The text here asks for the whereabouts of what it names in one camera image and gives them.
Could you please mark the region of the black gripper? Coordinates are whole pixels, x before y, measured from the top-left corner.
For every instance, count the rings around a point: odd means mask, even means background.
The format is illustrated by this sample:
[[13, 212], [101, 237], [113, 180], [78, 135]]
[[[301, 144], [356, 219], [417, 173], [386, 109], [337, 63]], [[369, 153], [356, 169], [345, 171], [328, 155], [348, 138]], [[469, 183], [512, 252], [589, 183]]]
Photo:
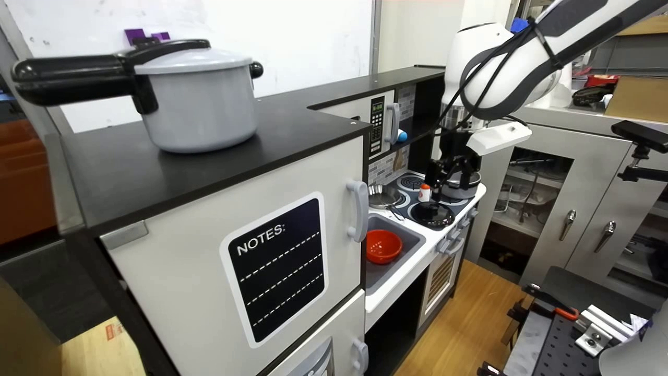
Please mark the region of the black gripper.
[[444, 129], [441, 134], [441, 157], [426, 171], [430, 185], [447, 183], [466, 190], [481, 183], [481, 157], [467, 145], [467, 139], [467, 132]]

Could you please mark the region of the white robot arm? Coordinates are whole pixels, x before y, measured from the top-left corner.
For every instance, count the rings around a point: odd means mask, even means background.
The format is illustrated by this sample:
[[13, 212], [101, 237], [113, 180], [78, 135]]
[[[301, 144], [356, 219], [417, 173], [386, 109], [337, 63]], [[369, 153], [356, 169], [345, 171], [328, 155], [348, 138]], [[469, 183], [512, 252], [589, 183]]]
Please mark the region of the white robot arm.
[[476, 185], [482, 157], [533, 135], [515, 111], [548, 93], [567, 63], [664, 7], [666, 0], [556, 0], [521, 32], [499, 22], [460, 30], [444, 65], [441, 118], [452, 109], [463, 117], [442, 125], [442, 157], [430, 163], [426, 181], [436, 188], [460, 173], [462, 188]]

